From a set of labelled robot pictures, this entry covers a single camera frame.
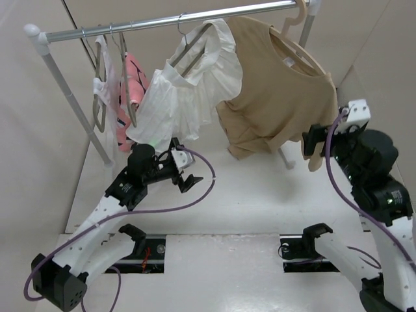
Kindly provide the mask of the beige t shirt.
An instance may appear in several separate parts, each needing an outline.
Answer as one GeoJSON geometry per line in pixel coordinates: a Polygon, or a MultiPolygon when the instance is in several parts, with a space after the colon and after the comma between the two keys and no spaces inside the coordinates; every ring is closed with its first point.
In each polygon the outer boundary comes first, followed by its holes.
{"type": "Polygon", "coordinates": [[[242,66],[240,94],[216,107],[228,150],[241,160],[299,142],[312,125],[330,125],[337,96],[330,73],[273,26],[246,16],[229,18],[242,66]]]}

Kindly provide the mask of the beige wooden hanger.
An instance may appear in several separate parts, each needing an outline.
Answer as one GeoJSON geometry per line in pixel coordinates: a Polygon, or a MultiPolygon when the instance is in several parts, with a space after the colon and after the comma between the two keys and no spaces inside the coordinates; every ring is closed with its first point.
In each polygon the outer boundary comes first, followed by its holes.
{"type": "Polygon", "coordinates": [[[279,38],[286,46],[293,49],[300,58],[305,59],[319,75],[325,75],[326,72],[322,66],[305,50],[313,22],[321,6],[321,1],[311,0],[308,5],[304,0],[295,0],[294,2],[298,8],[298,15],[296,17],[285,18],[281,31],[276,30],[274,27],[270,27],[269,33],[272,36],[279,38]],[[289,29],[290,27],[297,26],[301,23],[303,23],[302,33],[299,42],[295,43],[288,37],[289,29]]]}

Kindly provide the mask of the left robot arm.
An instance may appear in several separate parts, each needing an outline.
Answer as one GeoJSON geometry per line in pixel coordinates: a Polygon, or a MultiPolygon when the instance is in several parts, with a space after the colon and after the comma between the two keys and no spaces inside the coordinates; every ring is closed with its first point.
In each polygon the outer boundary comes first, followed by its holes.
{"type": "Polygon", "coordinates": [[[125,224],[124,218],[141,213],[137,205],[148,195],[150,185],[169,180],[186,193],[202,181],[192,174],[183,177],[198,156],[177,138],[160,153],[149,144],[133,146],[126,166],[72,236],[50,254],[39,253],[32,260],[23,288],[25,299],[34,299],[29,295],[32,286],[37,300],[47,300],[60,311],[73,311],[100,274],[124,257],[141,256],[146,234],[125,224]]]}

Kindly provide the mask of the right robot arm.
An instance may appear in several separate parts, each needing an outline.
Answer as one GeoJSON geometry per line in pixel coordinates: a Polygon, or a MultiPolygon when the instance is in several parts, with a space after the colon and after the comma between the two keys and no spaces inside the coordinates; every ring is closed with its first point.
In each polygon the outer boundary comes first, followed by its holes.
{"type": "Polygon", "coordinates": [[[405,186],[391,174],[398,150],[385,133],[353,125],[312,125],[303,133],[310,155],[324,144],[330,182],[333,157],[352,186],[353,200],[345,202],[368,221],[380,268],[365,268],[363,261],[343,244],[328,225],[303,230],[300,247],[309,256],[322,256],[355,287],[365,311],[415,310],[415,213],[405,186]]]}

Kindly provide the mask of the grey hanger with blouse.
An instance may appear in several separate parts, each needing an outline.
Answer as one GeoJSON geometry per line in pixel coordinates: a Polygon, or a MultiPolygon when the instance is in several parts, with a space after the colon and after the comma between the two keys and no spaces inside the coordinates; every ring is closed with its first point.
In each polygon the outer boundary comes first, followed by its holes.
{"type": "MultiPolygon", "coordinates": [[[[183,57],[192,49],[192,47],[198,42],[198,40],[205,34],[205,32],[212,26],[212,23],[208,23],[207,25],[204,25],[203,28],[198,32],[198,34],[192,39],[191,42],[187,41],[187,35],[183,32],[181,32],[180,29],[180,22],[181,18],[186,15],[187,12],[184,12],[179,15],[177,19],[177,30],[180,34],[183,35],[183,38],[185,39],[185,48],[176,56],[173,61],[171,61],[170,65],[171,67],[175,68],[179,62],[183,59],[183,57]]],[[[202,56],[205,53],[205,47],[194,57],[191,63],[188,64],[188,66],[183,70],[181,73],[182,78],[185,78],[189,71],[196,65],[196,63],[202,58],[202,56]]]]}

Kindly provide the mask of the grey hanger with pink garment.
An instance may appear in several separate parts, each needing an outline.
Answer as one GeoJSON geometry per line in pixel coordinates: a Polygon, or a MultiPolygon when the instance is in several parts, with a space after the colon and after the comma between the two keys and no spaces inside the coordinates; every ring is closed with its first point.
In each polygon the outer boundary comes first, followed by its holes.
{"type": "Polygon", "coordinates": [[[119,44],[116,44],[120,50],[120,57],[122,61],[122,78],[120,81],[120,108],[124,111],[124,114],[129,117],[131,125],[137,127],[137,117],[135,104],[131,101],[130,89],[129,89],[129,75],[127,73],[127,45],[125,42],[123,32],[119,32],[119,44]]]}

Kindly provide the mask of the pink patterned garment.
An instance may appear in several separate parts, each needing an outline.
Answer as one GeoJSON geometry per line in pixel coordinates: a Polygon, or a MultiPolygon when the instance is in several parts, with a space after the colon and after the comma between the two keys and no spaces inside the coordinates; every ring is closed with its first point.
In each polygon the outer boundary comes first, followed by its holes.
{"type": "Polygon", "coordinates": [[[137,111],[144,97],[149,81],[143,72],[139,61],[129,52],[125,53],[125,65],[127,78],[120,79],[120,95],[118,97],[118,108],[116,116],[116,139],[118,149],[122,152],[131,151],[133,141],[127,136],[127,129],[132,124],[127,105],[137,111]]]}

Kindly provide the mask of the white tank top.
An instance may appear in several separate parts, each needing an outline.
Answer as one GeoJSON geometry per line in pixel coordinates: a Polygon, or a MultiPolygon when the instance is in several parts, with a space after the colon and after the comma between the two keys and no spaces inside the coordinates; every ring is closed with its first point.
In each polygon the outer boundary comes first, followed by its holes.
{"type": "Polygon", "coordinates": [[[106,104],[106,116],[108,117],[107,121],[110,125],[113,136],[116,137],[116,116],[118,108],[118,96],[120,95],[120,80],[117,76],[116,70],[114,69],[114,64],[107,46],[103,46],[103,60],[101,65],[105,65],[107,69],[107,80],[104,82],[103,68],[101,68],[102,91],[99,93],[99,95],[104,104],[106,104]]]}

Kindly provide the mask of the white pleated blouse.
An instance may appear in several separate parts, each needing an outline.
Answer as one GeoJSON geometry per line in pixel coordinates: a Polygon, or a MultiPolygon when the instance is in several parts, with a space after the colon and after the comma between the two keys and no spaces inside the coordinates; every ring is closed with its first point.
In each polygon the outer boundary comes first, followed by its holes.
{"type": "Polygon", "coordinates": [[[197,140],[200,127],[212,122],[215,107],[237,97],[242,88],[242,66],[236,42],[224,19],[204,21],[187,34],[187,41],[204,25],[212,26],[173,68],[170,63],[185,48],[182,40],[164,68],[155,70],[136,111],[137,127],[127,136],[137,144],[149,144],[156,152],[168,149],[172,137],[182,142],[197,140]],[[205,53],[185,78],[181,73],[205,47],[205,53]]]}

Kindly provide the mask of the silver white clothes rack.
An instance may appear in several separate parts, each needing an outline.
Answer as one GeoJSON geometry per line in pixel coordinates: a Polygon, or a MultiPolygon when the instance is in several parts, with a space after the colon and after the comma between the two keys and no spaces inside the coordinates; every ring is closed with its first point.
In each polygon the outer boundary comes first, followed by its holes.
{"type": "MultiPolygon", "coordinates": [[[[295,7],[296,4],[294,1],[275,1],[272,3],[260,3],[254,5],[209,10],[204,12],[187,13],[181,18],[180,24],[194,21],[211,20],[216,18],[226,18],[230,16],[241,16],[248,14],[272,12],[295,7]]],[[[60,31],[51,33],[42,32],[39,29],[39,27],[37,27],[34,24],[26,24],[23,28],[26,37],[31,41],[36,52],[42,57],[45,65],[51,72],[53,78],[55,79],[62,93],[64,94],[64,97],[66,98],[67,102],[69,103],[70,107],[75,113],[77,119],[83,126],[86,134],[88,135],[88,138],[90,139],[90,142],[93,144],[96,151],[99,153],[99,156],[101,157],[104,166],[106,166],[107,168],[113,167],[114,162],[108,156],[103,145],[96,136],[94,130],[92,129],[92,126],[90,125],[90,122],[87,120],[86,115],[84,114],[81,106],[79,105],[64,76],[62,75],[59,67],[57,66],[54,58],[52,57],[51,52],[49,50],[49,44],[52,44],[54,42],[65,42],[68,40],[86,39],[88,37],[105,34],[115,34],[120,32],[126,33],[129,31],[152,29],[156,27],[164,27],[169,25],[177,26],[178,17],[179,15],[155,18],[151,20],[148,19],[128,21],[124,23],[108,24],[104,26],[81,28],[70,31],[60,31]]]]}

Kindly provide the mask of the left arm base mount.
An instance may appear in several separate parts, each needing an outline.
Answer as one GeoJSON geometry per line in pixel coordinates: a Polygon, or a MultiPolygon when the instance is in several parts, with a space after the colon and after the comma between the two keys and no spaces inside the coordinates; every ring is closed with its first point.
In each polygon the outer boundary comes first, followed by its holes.
{"type": "Polygon", "coordinates": [[[166,254],[166,235],[148,235],[132,224],[125,224],[118,233],[129,237],[134,246],[130,253],[117,260],[112,267],[122,274],[162,274],[166,254]]]}

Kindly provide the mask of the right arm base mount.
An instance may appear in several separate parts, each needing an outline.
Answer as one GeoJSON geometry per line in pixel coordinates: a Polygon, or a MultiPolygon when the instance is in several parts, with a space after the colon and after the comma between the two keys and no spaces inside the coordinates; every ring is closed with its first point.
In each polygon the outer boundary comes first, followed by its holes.
{"type": "Polygon", "coordinates": [[[333,230],[324,223],[306,227],[301,234],[279,236],[278,254],[283,261],[284,273],[339,272],[315,249],[315,239],[333,230]]]}

